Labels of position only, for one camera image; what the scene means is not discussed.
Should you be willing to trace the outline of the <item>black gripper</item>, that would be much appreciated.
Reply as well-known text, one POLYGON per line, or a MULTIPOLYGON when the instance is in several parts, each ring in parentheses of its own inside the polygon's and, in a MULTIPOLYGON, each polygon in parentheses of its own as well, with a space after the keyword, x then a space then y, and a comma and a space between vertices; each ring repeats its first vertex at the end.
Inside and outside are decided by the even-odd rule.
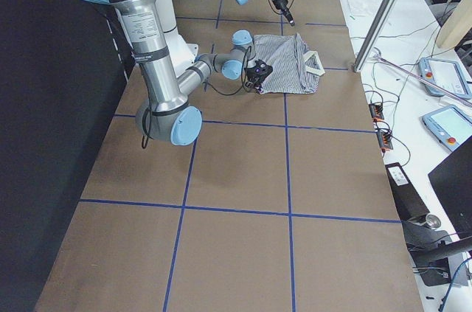
POLYGON ((263 60, 256 60, 253 67, 245 68, 246 80, 244 86, 248 89, 261 91, 263 82, 272 72, 273 66, 268 65, 263 60))
POLYGON ((275 8, 282 13, 282 15, 285 17, 290 26, 294 27, 295 21, 290 11, 290 7, 293 2, 288 3, 288 0, 272 0, 272 2, 275 8))

